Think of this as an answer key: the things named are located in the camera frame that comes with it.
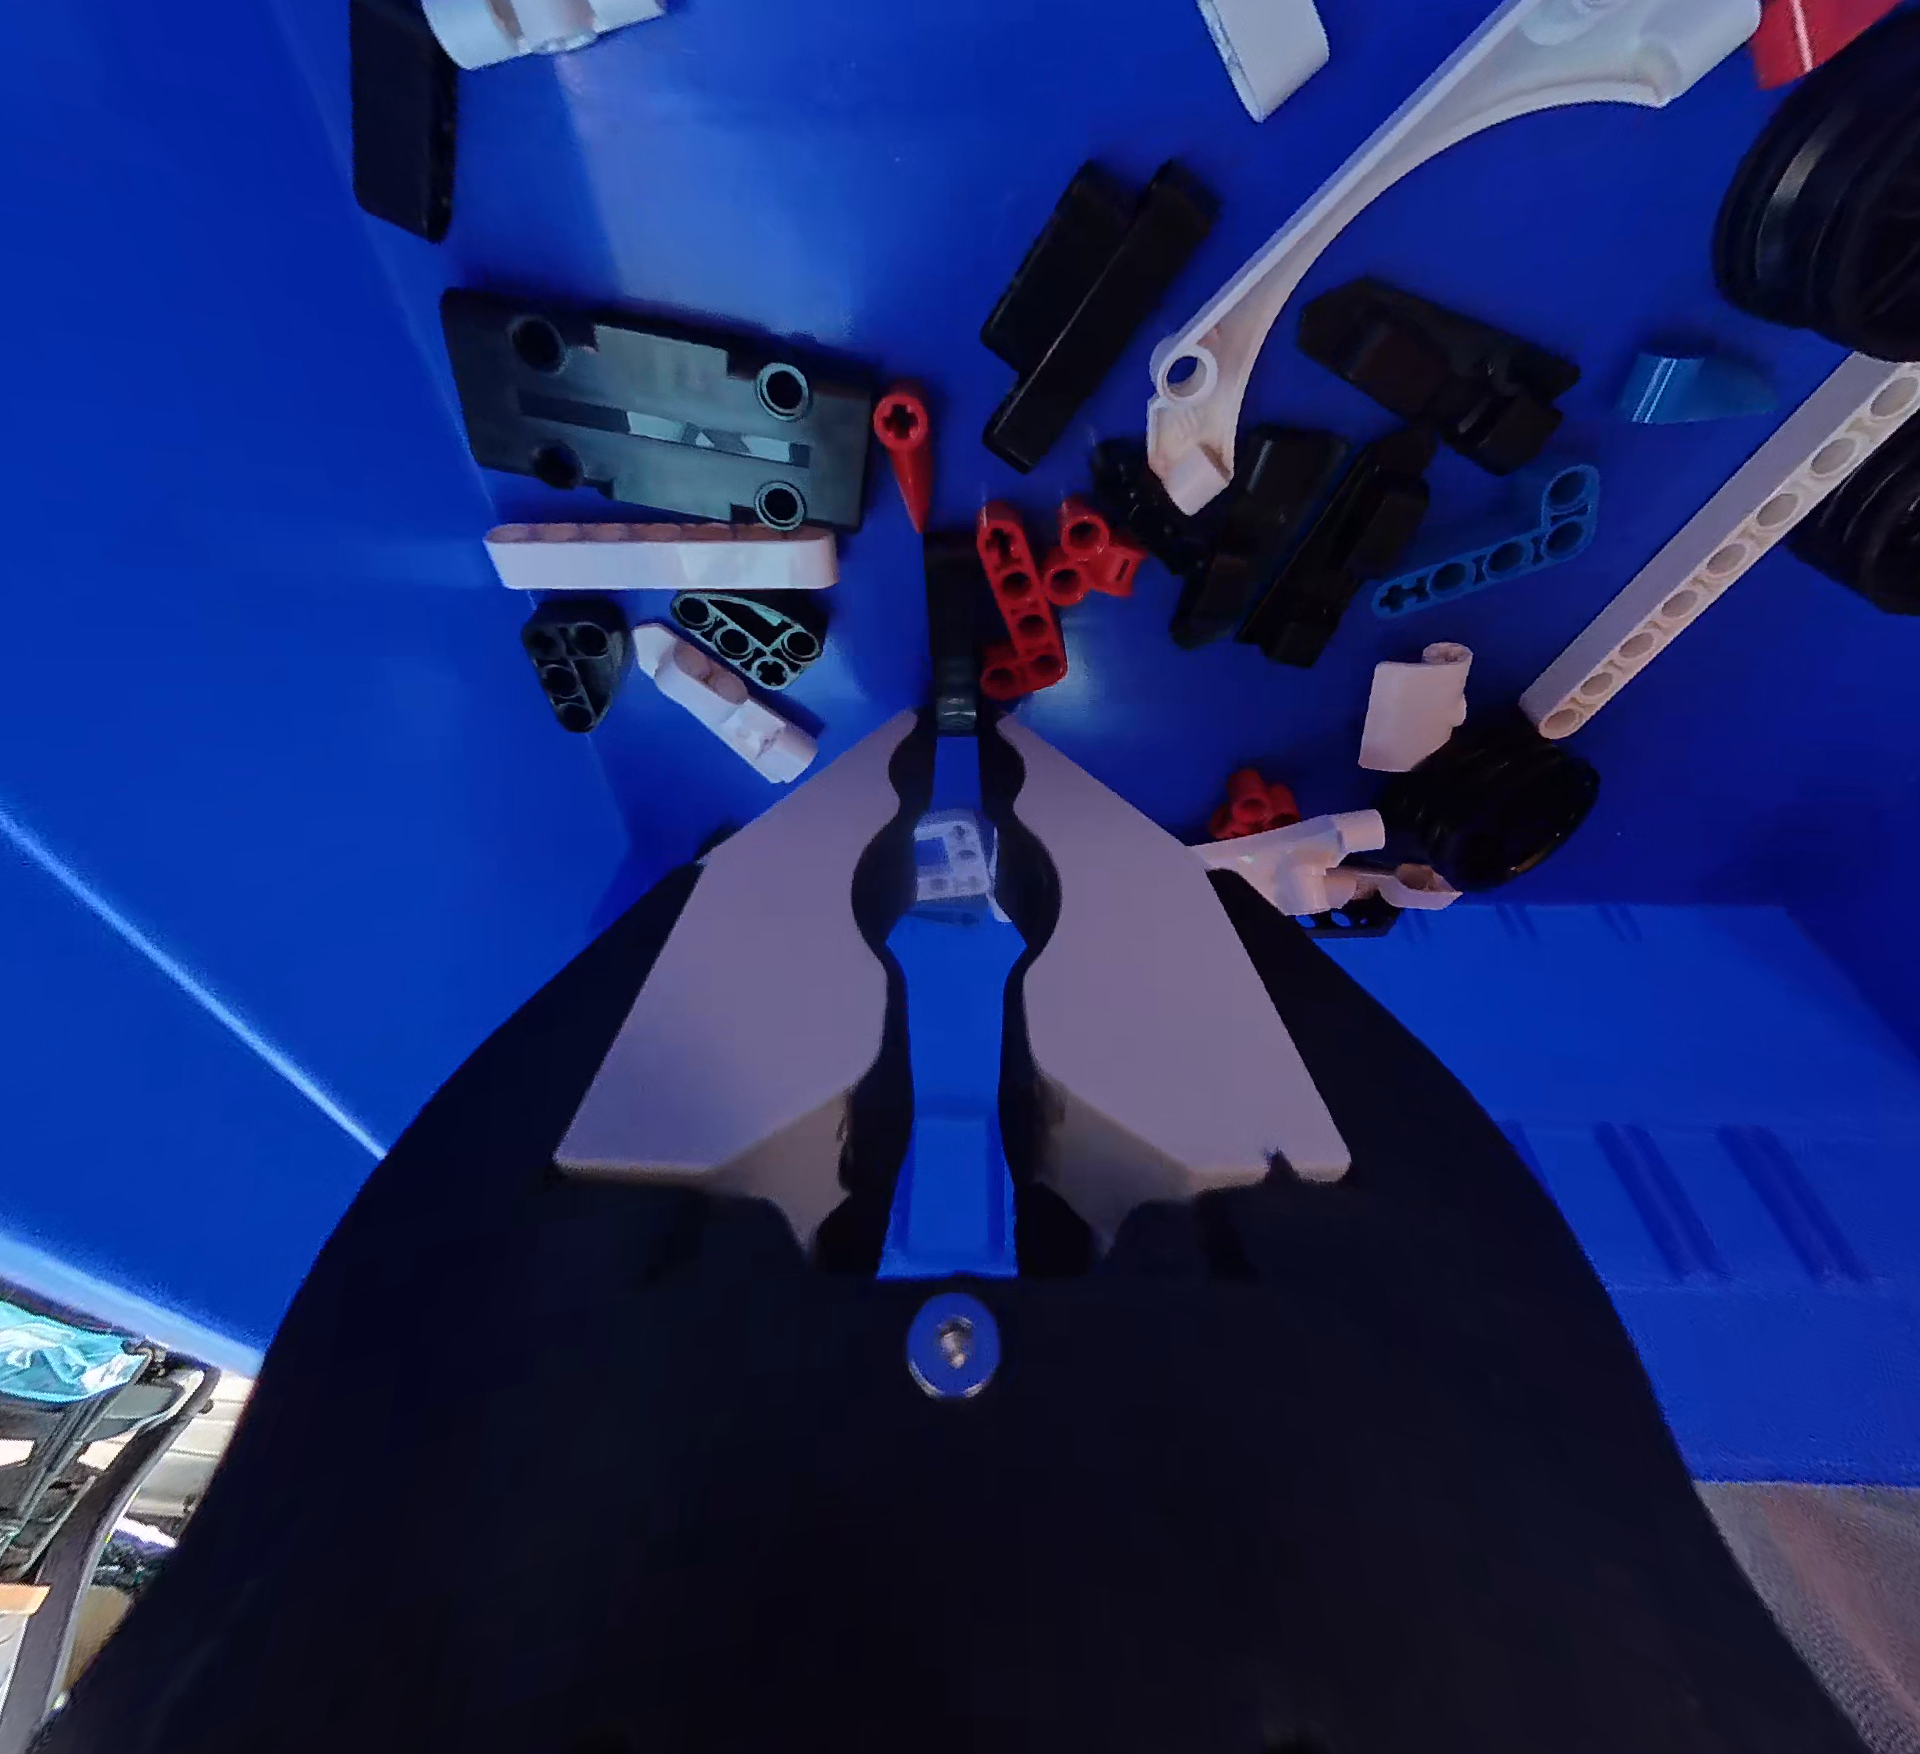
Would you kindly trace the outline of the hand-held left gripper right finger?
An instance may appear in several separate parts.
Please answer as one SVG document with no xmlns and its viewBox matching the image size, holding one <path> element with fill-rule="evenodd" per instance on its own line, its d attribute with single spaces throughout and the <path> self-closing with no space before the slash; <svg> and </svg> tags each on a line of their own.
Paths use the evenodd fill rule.
<svg viewBox="0 0 1920 1754">
<path fill-rule="evenodd" d="M 1017 1180 L 1106 1248 L 1146 1207 L 1352 1168 L 1203 860 L 1012 716 L 980 735 L 1012 975 Z"/>
</svg>

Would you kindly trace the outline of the blue L-shaped beam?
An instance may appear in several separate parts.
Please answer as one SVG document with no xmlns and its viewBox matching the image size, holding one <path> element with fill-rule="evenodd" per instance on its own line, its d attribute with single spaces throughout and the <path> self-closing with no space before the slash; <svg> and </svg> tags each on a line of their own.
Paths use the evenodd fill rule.
<svg viewBox="0 0 1920 1754">
<path fill-rule="evenodd" d="M 1483 596 L 1584 555 L 1596 535 L 1602 480 L 1593 461 L 1553 457 L 1509 480 L 1490 525 L 1465 547 L 1422 554 L 1376 585 L 1370 608 L 1382 623 Z"/>
</svg>

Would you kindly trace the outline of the black large holed panel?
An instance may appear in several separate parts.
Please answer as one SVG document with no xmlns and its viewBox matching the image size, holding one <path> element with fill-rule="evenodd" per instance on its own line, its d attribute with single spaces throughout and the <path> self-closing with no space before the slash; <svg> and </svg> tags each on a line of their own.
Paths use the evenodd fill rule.
<svg viewBox="0 0 1920 1754">
<path fill-rule="evenodd" d="M 658 516 L 864 526 L 877 384 L 860 365 L 498 293 L 448 291 L 437 312 L 481 469 Z"/>
</svg>

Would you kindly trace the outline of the black spoked rim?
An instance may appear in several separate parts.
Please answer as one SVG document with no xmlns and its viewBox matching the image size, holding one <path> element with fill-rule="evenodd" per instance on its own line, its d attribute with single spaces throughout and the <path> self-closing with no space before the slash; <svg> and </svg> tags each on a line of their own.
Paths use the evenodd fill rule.
<svg viewBox="0 0 1920 1754">
<path fill-rule="evenodd" d="M 1387 840 L 1415 847 L 1463 895 L 1535 871 L 1594 812 L 1593 762 L 1541 733 L 1522 711 L 1461 724 L 1421 764 L 1376 791 Z"/>
</svg>

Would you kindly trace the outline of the black mesh chair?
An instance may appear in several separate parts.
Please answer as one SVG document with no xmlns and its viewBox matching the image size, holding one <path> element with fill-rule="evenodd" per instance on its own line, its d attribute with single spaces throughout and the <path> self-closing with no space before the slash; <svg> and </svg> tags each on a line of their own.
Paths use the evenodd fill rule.
<svg viewBox="0 0 1920 1754">
<path fill-rule="evenodd" d="M 123 1513 L 224 1380 L 216 1366 L 131 1345 L 131 1382 L 30 1412 L 30 1454 L 4 1464 L 3 1748 L 30 1749 L 54 1713 L 83 1604 Z"/>
</svg>

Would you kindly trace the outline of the black long curved panel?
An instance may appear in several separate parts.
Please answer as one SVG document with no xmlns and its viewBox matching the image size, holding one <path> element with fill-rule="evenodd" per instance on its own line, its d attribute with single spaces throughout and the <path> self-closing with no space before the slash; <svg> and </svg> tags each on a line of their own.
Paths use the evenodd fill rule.
<svg viewBox="0 0 1920 1754">
<path fill-rule="evenodd" d="M 984 429 L 995 457 L 1032 472 L 1054 450 L 1217 211 L 1213 189 L 1179 160 L 1138 195 L 1096 160 L 1075 172 L 982 327 L 1017 376 Z"/>
</svg>

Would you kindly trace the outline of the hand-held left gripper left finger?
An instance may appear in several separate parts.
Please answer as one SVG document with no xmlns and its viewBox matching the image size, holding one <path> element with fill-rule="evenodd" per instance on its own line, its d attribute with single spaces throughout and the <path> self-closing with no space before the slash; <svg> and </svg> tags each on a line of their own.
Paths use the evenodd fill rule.
<svg viewBox="0 0 1920 1754">
<path fill-rule="evenodd" d="M 898 814 L 893 758 L 916 724 L 893 716 L 708 854 L 556 1166 L 766 1199 L 811 1246 L 888 1002 L 854 876 Z"/>
</svg>

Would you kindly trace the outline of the black small flat panel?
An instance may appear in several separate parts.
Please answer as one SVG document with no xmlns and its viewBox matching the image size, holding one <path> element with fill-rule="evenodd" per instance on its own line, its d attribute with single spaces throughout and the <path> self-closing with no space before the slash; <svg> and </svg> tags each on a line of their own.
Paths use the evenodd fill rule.
<svg viewBox="0 0 1920 1754">
<path fill-rule="evenodd" d="M 350 0 L 349 42 L 355 200 L 437 245 L 454 219 L 460 71 L 420 0 Z"/>
</svg>

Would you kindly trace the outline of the red tooth piece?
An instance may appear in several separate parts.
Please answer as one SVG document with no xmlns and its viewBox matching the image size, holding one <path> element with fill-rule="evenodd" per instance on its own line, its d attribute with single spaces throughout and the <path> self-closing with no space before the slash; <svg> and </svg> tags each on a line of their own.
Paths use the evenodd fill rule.
<svg viewBox="0 0 1920 1754">
<path fill-rule="evenodd" d="M 872 434 L 893 467 L 903 510 L 925 538 L 933 506 L 933 414 L 925 393 L 908 380 L 891 382 L 875 402 Z"/>
</svg>

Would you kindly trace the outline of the blue parts bin with tag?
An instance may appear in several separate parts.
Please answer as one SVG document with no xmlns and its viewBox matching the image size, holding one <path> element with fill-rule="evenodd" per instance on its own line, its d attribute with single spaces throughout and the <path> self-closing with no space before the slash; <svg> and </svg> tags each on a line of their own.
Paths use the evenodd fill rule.
<svg viewBox="0 0 1920 1754">
<path fill-rule="evenodd" d="M 247 1374 L 380 1152 L 768 789 L 569 737 L 448 285 L 918 382 L 1046 519 L 1146 359 L 1504 0 L 1315 0 L 1255 123 L 1194 0 L 669 0 L 462 81 L 451 234 L 350 187 L 349 0 L 4 0 L 4 1272 Z M 1213 233 L 1054 450 L 982 327 L 1075 172 Z M 1574 737 L 1582 834 L 1339 947 L 1522 1141 L 1713 1481 L 1915 1485 L 1915 619 L 1777 549 Z"/>
</svg>

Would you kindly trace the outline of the black wheel hub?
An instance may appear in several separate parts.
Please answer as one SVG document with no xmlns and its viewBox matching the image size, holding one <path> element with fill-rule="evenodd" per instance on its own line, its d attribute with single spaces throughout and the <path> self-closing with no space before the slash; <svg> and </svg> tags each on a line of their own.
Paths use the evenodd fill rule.
<svg viewBox="0 0 1920 1754">
<path fill-rule="evenodd" d="M 1900 15 L 1808 74 L 1718 211 L 1720 295 L 1880 362 L 1919 359 L 1919 35 Z"/>
</svg>

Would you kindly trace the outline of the blue plastic bag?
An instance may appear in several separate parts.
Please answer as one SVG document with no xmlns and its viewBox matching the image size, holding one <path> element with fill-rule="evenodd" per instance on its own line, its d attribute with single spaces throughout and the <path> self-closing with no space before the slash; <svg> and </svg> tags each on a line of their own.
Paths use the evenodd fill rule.
<svg viewBox="0 0 1920 1754">
<path fill-rule="evenodd" d="M 6 1404 L 62 1409 L 131 1385 L 146 1353 L 117 1335 L 38 1316 L 3 1301 L 3 1398 Z"/>
</svg>

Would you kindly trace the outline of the black thick triangular connector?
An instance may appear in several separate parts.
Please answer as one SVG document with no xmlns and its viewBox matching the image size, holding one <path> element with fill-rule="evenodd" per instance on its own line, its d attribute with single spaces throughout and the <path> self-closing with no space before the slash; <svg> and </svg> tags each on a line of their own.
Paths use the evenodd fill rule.
<svg viewBox="0 0 1920 1754">
<path fill-rule="evenodd" d="M 593 733 L 631 668 L 631 627 L 608 596 L 561 594 L 519 629 L 548 708 L 567 733 Z"/>
</svg>

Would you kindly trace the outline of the blue curved panel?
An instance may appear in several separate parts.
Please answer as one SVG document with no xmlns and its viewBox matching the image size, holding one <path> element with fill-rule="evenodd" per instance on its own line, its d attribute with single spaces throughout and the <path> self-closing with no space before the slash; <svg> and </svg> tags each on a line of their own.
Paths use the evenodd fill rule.
<svg viewBox="0 0 1920 1754">
<path fill-rule="evenodd" d="M 1773 376 L 1758 364 L 1722 353 L 1641 350 L 1614 402 L 1632 425 L 1691 425 L 1746 419 L 1777 408 Z"/>
</svg>

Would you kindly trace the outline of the white small axle connector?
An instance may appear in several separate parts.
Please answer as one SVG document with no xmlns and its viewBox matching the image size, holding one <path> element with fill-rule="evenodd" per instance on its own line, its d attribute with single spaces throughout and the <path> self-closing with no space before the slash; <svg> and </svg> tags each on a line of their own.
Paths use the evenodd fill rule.
<svg viewBox="0 0 1920 1754">
<path fill-rule="evenodd" d="M 1234 840 L 1209 840 L 1192 854 L 1213 871 L 1241 876 L 1285 917 L 1324 917 L 1381 890 L 1392 870 L 1350 864 L 1386 847 L 1376 810 L 1298 821 Z"/>
</svg>

